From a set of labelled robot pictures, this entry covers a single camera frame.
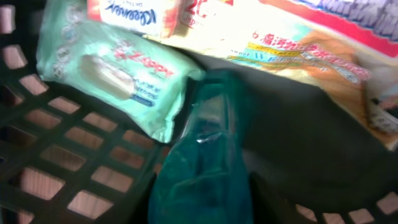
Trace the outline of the mint green wet wipes pack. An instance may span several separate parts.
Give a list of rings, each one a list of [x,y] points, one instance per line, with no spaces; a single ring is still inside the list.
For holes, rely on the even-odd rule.
[[[87,17],[85,1],[48,1],[37,70],[125,112],[150,138],[170,142],[187,80],[204,71],[168,46]]]

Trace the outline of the teal mouthwash bottle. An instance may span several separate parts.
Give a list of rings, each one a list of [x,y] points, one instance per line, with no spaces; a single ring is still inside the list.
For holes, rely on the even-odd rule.
[[[197,85],[181,138],[152,188],[149,223],[253,222],[238,117],[242,91],[231,70],[210,70]]]

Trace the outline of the yellow orange snack bag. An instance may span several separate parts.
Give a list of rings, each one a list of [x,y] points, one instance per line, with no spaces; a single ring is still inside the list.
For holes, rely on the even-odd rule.
[[[88,17],[319,86],[397,149],[397,0],[92,0]]]

